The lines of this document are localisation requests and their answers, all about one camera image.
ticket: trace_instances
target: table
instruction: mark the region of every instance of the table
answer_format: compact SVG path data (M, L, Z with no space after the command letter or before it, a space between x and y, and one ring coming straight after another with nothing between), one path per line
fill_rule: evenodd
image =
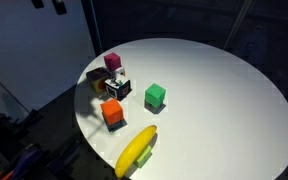
M85 73L121 57L132 92L120 104L127 126L109 133ZM166 89L164 109L144 109L152 83ZM153 155L135 180L268 180L288 165L288 103L261 72L220 49L187 40L145 39L117 46L81 74L75 115L92 148L113 168L127 144L148 125L157 126Z

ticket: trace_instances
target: yellow banana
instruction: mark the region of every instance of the yellow banana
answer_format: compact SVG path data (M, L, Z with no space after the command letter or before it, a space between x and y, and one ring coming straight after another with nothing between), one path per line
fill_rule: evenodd
M118 179L124 176L131 164L154 137L155 132L155 125L148 126L126 146L115 165L115 174Z

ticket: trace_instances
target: small green block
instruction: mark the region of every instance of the small green block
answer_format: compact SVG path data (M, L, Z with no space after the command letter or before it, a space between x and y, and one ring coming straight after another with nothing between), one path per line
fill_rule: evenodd
M163 103L166 90L157 84L152 84L145 91L145 101L150 103L154 107L158 107Z
M134 161L134 165L137 166L138 168L142 168L146 161L151 157L152 147L147 146L144 151L137 157L137 159Z

